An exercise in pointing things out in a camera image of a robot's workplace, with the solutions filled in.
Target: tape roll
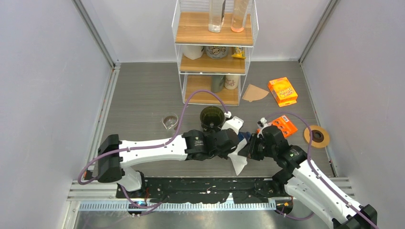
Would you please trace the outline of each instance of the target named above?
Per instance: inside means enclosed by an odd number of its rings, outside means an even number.
[[[312,130],[312,146],[315,148],[325,148],[330,141],[330,137],[328,132],[317,125],[310,125]],[[306,128],[304,130],[304,139],[307,143],[309,143],[309,130]]]

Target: white cup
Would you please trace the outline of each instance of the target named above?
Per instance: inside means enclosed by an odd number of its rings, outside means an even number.
[[[191,59],[195,60],[200,58],[204,53],[204,46],[201,45],[183,45],[182,49],[183,54]]]
[[[240,75],[225,75],[225,88],[233,90],[238,87]]]

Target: glass bottle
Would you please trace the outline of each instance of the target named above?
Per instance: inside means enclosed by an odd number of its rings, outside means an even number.
[[[234,12],[232,14],[231,30],[242,32],[245,29],[247,7],[250,0],[234,0]]]
[[[224,24],[224,17],[225,0],[210,0],[208,30],[211,32],[220,32]]]

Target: gray metal floor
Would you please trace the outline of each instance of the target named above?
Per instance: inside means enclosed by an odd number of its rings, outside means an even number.
[[[183,108],[179,76],[176,63],[125,63],[122,64],[108,113],[103,139],[110,134],[119,134],[120,139],[146,141],[170,137],[161,123],[166,112],[180,115]],[[230,106],[233,115],[245,123],[242,131],[254,132],[257,121],[273,112],[290,111],[316,125],[308,88],[298,62],[252,62],[246,85],[249,83],[267,89],[269,80],[288,77],[298,93],[296,104],[280,108],[273,96],[248,102],[241,100],[239,106]],[[200,112],[204,105],[189,105],[186,109],[181,133],[200,129]],[[288,138],[288,142],[307,151],[303,138],[304,124],[289,116],[298,132]],[[332,176],[328,157],[324,149],[312,149],[312,158],[318,167]],[[213,158],[205,161],[159,161],[137,165],[136,170],[146,176],[181,177],[230,177],[236,176],[230,160]],[[248,160],[240,177],[270,177],[280,168],[271,159],[264,161]]]

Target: orange box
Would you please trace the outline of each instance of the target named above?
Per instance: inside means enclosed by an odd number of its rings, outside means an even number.
[[[267,86],[279,107],[295,104],[297,102],[298,94],[287,77],[271,80],[268,82]]]
[[[295,125],[285,115],[273,120],[269,124],[277,126],[283,132],[283,136],[285,138],[293,135],[295,132],[298,131]]]

